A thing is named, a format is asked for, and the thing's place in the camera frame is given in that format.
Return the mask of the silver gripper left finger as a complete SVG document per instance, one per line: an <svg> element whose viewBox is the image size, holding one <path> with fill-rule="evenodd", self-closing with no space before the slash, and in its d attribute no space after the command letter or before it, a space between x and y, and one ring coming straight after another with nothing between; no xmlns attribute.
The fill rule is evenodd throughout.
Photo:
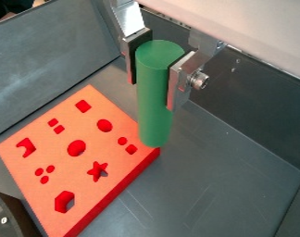
<svg viewBox="0 0 300 237"><path fill-rule="evenodd" d="M120 51L124 56L127 81L136 83L135 51L152 39L144 27L139 4L134 0L110 0L110 9L119 27Z"/></svg>

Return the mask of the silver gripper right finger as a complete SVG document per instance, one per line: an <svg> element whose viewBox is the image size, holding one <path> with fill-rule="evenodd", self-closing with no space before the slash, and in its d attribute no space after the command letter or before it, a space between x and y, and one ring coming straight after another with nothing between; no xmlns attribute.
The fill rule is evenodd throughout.
<svg viewBox="0 0 300 237"><path fill-rule="evenodd" d="M190 30L189 45L194 51L186 53L168 67L166 107L175 112L190 98L191 89L206 88L209 75L203 67L225 49L226 43L199 30Z"/></svg>

